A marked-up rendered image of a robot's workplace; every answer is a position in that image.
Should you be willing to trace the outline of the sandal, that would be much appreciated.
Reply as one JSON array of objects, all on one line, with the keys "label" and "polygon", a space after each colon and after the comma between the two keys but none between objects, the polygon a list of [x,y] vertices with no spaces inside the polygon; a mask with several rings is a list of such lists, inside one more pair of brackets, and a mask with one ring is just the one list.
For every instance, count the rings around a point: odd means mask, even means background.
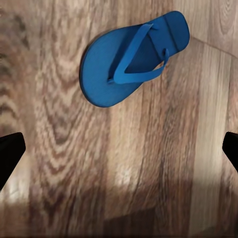
[{"label": "sandal", "polygon": [[[82,62],[80,81],[85,97],[99,108],[120,103],[144,82],[160,76],[169,58],[184,50],[189,41],[187,21],[177,10],[102,35]],[[155,69],[161,62],[164,66]]]}]

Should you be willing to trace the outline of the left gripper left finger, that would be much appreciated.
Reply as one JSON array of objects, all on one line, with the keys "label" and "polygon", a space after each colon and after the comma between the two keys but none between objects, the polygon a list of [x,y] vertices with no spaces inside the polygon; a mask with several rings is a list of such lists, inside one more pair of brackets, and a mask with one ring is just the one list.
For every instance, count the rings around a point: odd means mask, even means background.
[{"label": "left gripper left finger", "polygon": [[26,150],[22,132],[0,137],[0,191]]}]

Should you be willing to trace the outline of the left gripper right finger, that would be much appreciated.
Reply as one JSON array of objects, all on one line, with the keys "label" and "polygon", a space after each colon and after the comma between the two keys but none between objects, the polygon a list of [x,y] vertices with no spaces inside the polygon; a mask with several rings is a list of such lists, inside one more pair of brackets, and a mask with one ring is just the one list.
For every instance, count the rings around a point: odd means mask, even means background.
[{"label": "left gripper right finger", "polygon": [[223,141],[222,149],[238,171],[238,133],[227,132]]}]

